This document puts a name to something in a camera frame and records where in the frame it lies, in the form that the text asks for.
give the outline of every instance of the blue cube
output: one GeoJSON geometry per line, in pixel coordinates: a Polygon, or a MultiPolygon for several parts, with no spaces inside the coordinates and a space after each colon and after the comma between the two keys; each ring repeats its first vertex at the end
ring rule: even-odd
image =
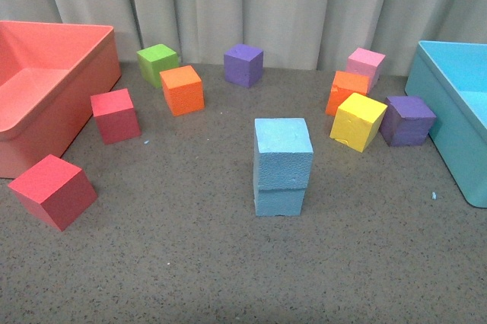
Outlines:
{"type": "Polygon", "coordinates": [[[256,216],[298,216],[306,189],[256,190],[256,216]]]}
{"type": "Polygon", "coordinates": [[[304,119],[256,119],[253,189],[257,216],[299,215],[313,147],[304,119]]]}

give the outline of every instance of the green cube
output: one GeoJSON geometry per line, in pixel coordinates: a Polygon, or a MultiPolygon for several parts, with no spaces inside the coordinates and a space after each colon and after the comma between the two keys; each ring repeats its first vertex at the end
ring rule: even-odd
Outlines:
{"type": "Polygon", "coordinates": [[[158,44],[137,52],[138,66],[142,77],[156,88],[161,88],[161,71],[180,66],[177,53],[171,48],[158,44]]]}

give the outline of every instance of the cube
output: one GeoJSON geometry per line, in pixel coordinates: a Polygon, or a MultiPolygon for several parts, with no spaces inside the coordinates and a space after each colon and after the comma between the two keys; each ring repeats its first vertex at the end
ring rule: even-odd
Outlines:
{"type": "Polygon", "coordinates": [[[256,216],[298,216],[306,189],[256,190],[256,216]]]}
{"type": "Polygon", "coordinates": [[[389,96],[379,131],[391,147],[422,145],[436,115],[421,97],[389,96]]]}
{"type": "Polygon", "coordinates": [[[174,116],[203,110],[203,83],[191,65],[161,72],[162,90],[174,116]]]}
{"type": "Polygon", "coordinates": [[[159,73],[180,66],[177,53],[164,44],[139,50],[137,59],[142,77],[156,88],[161,88],[159,73]]]}
{"type": "Polygon", "coordinates": [[[387,105],[361,94],[352,94],[337,109],[330,137],[356,151],[374,139],[387,105]]]}
{"type": "Polygon", "coordinates": [[[357,48],[347,60],[347,67],[345,71],[355,73],[357,75],[366,75],[369,77],[369,84],[367,93],[369,93],[373,86],[379,79],[382,64],[386,56],[379,52],[372,52],[370,50],[357,48]]]}
{"type": "Polygon", "coordinates": [[[91,107],[104,144],[142,134],[128,89],[95,94],[91,96],[91,107]]]}
{"type": "Polygon", "coordinates": [[[369,77],[346,71],[337,71],[329,93],[325,114],[335,116],[338,106],[353,93],[367,95],[369,77]]]}
{"type": "Polygon", "coordinates": [[[9,183],[33,216],[64,231],[96,199],[84,171],[52,154],[9,183]]]}
{"type": "Polygon", "coordinates": [[[252,87],[263,75],[264,52],[237,44],[223,56],[225,79],[243,87],[252,87]]]}
{"type": "Polygon", "coordinates": [[[257,216],[301,213],[313,163],[304,119],[256,119],[253,189],[257,216]]]}

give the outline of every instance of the red container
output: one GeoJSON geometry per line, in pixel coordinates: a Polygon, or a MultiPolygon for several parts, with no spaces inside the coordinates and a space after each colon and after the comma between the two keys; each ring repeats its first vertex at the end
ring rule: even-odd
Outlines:
{"type": "Polygon", "coordinates": [[[0,21],[0,178],[57,157],[121,76],[113,27],[0,21]]]}

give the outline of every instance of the turquoise plastic bin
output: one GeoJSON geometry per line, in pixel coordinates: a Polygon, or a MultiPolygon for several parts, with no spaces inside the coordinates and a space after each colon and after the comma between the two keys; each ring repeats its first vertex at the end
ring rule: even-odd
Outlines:
{"type": "Polygon", "coordinates": [[[431,139],[465,199],[487,208],[487,44],[420,41],[406,93],[436,114],[431,139]]]}

